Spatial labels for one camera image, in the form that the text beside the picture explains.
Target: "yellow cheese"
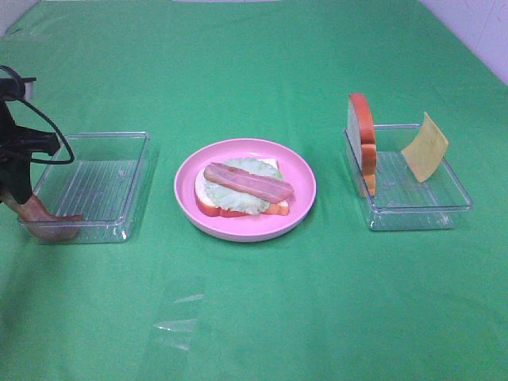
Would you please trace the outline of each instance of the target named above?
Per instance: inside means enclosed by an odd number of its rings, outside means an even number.
[[[414,177],[422,183],[436,171],[447,147],[448,139],[425,113],[420,132],[402,150],[402,154],[414,173]]]

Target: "sandwich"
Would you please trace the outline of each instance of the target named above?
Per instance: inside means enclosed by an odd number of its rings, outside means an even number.
[[[283,180],[277,159],[241,157],[209,163],[197,175],[198,208],[209,217],[289,214],[293,187]]]

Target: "clear plastic sheet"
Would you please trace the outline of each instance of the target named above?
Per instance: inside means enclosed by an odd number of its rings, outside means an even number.
[[[153,319],[137,380],[183,378],[204,296],[203,278],[169,283]]]

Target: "clear plastic container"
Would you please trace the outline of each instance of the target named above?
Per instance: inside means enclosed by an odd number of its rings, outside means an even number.
[[[123,242],[129,239],[148,197],[147,133],[78,133],[66,136],[75,161],[48,165],[33,189],[57,216],[83,215],[82,221],[25,222],[25,228],[77,229],[62,243]],[[53,160],[67,158],[60,149]]]
[[[345,155],[365,221],[371,230],[451,229],[472,200],[443,159],[425,182],[419,183],[401,151],[417,136],[420,125],[375,125],[378,163],[376,194],[372,196],[352,151],[347,131]]]

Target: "pink plate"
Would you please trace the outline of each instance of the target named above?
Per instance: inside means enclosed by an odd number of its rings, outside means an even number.
[[[208,217],[196,205],[194,180],[212,161],[234,157],[276,158],[284,179],[294,188],[287,216],[260,214],[244,217]],[[309,212],[316,197],[316,179],[309,164],[295,151],[262,139],[230,139],[207,145],[189,156],[175,176],[175,196],[183,212],[197,228],[228,241],[270,240],[293,229]]]

